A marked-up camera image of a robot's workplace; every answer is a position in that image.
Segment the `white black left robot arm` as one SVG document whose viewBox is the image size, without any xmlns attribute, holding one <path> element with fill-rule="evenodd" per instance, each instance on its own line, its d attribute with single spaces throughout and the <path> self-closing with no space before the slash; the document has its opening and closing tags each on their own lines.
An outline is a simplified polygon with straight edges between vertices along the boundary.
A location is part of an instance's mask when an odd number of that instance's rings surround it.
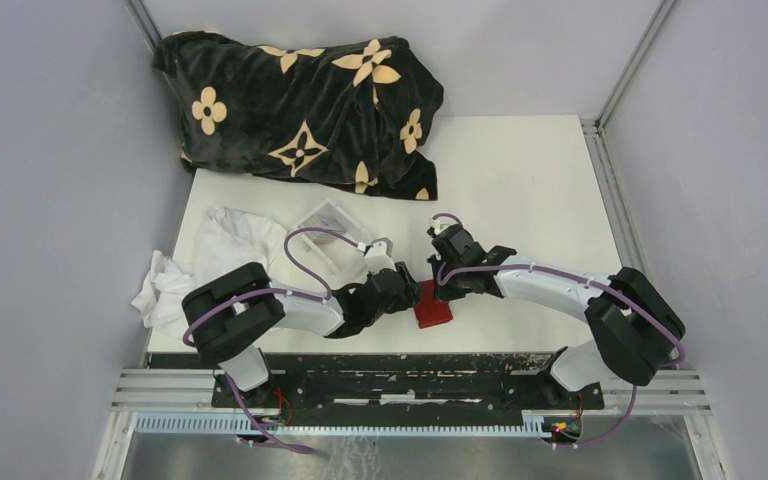
<svg viewBox="0 0 768 480">
<path fill-rule="evenodd" d="M 181 301 L 187 322 L 185 345 L 216 365 L 251 406 L 267 404 L 275 382 L 255 343 L 274 328 L 307 331 L 327 339 L 360 334 L 384 315 L 420 303 L 422 287 L 406 266 L 369 273 L 328 299 L 293 290 L 271 279 L 258 262 L 245 264 L 188 293 Z"/>
</svg>

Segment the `red leather card holder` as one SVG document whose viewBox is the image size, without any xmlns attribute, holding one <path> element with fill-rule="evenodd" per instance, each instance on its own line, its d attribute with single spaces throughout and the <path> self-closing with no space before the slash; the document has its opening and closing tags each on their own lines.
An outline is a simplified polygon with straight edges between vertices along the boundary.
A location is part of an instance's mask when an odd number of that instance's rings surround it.
<svg viewBox="0 0 768 480">
<path fill-rule="evenodd" d="M 447 302 L 434 298 L 435 282 L 425 280 L 420 283 L 422 293 L 419 302 L 413 307 L 419 329 L 428 329 L 444 325 L 453 320 L 452 310 Z"/>
</svg>

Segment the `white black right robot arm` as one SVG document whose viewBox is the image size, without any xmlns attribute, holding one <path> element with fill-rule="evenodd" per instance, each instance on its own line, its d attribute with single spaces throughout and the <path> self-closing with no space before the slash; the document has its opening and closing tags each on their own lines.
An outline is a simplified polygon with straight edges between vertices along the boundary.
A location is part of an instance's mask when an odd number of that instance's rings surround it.
<svg viewBox="0 0 768 480">
<path fill-rule="evenodd" d="M 436 300 L 485 294 L 527 301 L 589 328 L 590 340 L 558 350 L 541 368 L 537 392 L 551 408 L 566 406 L 578 391 L 612 377 L 646 386 L 659 370 L 685 360 L 683 322 L 635 268 L 590 274 L 539 262 L 509 247 L 486 250 L 444 214 L 432 218 L 428 234 L 436 251 L 428 260 Z"/>
</svg>

